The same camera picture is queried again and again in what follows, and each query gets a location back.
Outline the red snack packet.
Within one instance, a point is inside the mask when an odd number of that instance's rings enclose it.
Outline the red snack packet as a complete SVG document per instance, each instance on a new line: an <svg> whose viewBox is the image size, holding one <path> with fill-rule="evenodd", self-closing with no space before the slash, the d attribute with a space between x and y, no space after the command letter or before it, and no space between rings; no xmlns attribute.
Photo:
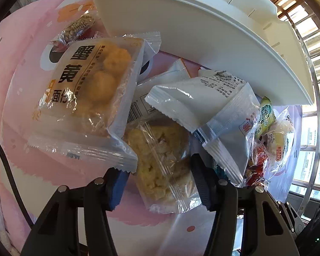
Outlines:
<svg viewBox="0 0 320 256"><path fill-rule="evenodd" d="M263 182L264 169L268 160L266 147L263 144L256 143L244 174L245 186L255 186Z"/></svg>

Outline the clear yellow candy packet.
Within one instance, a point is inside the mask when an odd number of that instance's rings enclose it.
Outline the clear yellow candy packet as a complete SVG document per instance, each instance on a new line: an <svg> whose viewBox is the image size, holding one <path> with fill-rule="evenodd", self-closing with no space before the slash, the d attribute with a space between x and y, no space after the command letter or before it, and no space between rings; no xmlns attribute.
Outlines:
<svg viewBox="0 0 320 256"><path fill-rule="evenodd" d="M288 109L284 109L265 135L268 161L264 178L270 180L288 163L295 137L295 129Z"/></svg>

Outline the clear rice cracker pack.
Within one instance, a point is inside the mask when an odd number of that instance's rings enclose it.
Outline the clear rice cracker pack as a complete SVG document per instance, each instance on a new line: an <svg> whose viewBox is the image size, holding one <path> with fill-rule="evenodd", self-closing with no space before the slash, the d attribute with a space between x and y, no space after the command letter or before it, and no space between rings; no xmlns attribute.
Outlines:
<svg viewBox="0 0 320 256"><path fill-rule="evenodd" d="M138 157L136 185L149 211L182 214L201 205L184 127L166 116L135 120L127 125L124 140Z"/></svg>

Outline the green label candy packet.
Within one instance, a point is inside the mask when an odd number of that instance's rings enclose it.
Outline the green label candy packet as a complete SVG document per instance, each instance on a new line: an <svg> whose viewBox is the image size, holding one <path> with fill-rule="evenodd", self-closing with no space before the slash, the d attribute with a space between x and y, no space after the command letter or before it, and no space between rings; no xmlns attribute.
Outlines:
<svg viewBox="0 0 320 256"><path fill-rule="evenodd" d="M269 98L264 96L260 102L260 112L258 124L255 131L255 138L259 139L260 136L265 134L271 125L276 121L276 116L273 111L272 103Z"/></svg>

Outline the white grey snack packet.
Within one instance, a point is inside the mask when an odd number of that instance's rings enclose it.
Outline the white grey snack packet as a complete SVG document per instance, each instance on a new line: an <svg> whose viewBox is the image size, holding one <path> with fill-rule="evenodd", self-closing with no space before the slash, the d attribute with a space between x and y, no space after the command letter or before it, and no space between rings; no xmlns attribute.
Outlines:
<svg viewBox="0 0 320 256"><path fill-rule="evenodd" d="M200 142L236 186L250 159L259 101L250 84L226 71L153 86L145 101Z"/></svg>

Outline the crab roe noodle snack pack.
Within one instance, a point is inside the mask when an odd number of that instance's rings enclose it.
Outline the crab roe noodle snack pack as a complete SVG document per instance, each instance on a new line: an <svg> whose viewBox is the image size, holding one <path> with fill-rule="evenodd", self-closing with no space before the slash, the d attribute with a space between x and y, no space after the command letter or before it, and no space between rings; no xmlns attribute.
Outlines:
<svg viewBox="0 0 320 256"><path fill-rule="evenodd" d="M126 172L137 155L124 142L145 41L76 41L62 55L33 118L28 145Z"/></svg>

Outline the peanut brittle clear packet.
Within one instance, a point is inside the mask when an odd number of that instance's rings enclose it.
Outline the peanut brittle clear packet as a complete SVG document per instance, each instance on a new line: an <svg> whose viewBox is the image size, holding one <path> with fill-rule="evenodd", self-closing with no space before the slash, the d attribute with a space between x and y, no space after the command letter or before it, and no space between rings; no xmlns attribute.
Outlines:
<svg viewBox="0 0 320 256"><path fill-rule="evenodd" d="M87 10L78 19L66 25L51 41L52 51L64 52L72 43L92 37L92 27L98 18L96 10Z"/></svg>

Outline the cartoon printed table mat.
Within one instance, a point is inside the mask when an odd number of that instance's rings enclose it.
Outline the cartoon printed table mat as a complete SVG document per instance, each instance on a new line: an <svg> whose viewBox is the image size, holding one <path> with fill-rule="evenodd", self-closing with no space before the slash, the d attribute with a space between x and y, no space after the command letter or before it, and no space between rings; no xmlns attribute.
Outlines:
<svg viewBox="0 0 320 256"><path fill-rule="evenodd" d="M92 0L105 38L40 65L44 28L21 56L3 111L10 160L57 190L22 255L205 255L215 212L191 166L226 178L213 196L244 208L242 255L296 255L276 204L238 203L261 105L299 100L299 79L252 17L222 0Z"/></svg>

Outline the metal window bars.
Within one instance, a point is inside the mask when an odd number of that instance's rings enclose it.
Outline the metal window bars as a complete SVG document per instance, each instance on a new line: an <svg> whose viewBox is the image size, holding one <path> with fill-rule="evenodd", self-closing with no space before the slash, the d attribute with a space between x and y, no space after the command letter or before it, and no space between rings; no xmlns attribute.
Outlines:
<svg viewBox="0 0 320 256"><path fill-rule="evenodd" d="M302 107L296 126L298 155L287 201L298 214L310 219L320 203L320 17L304 0L271 0L277 16L295 31L306 55L314 102Z"/></svg>

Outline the white plastic storage bin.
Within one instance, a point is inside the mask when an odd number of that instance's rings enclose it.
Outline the white plastic storage bin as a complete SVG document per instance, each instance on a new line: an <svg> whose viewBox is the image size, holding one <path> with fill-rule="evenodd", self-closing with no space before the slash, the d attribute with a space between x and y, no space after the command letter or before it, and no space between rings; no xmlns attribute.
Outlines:
<svg viewBox="0 0 320 256"><path fill-rule="evenodd" d="M306 57L270 0L93 0L111 36L158 31L161 50L228 71L274 105L311 105Z"/></svg>

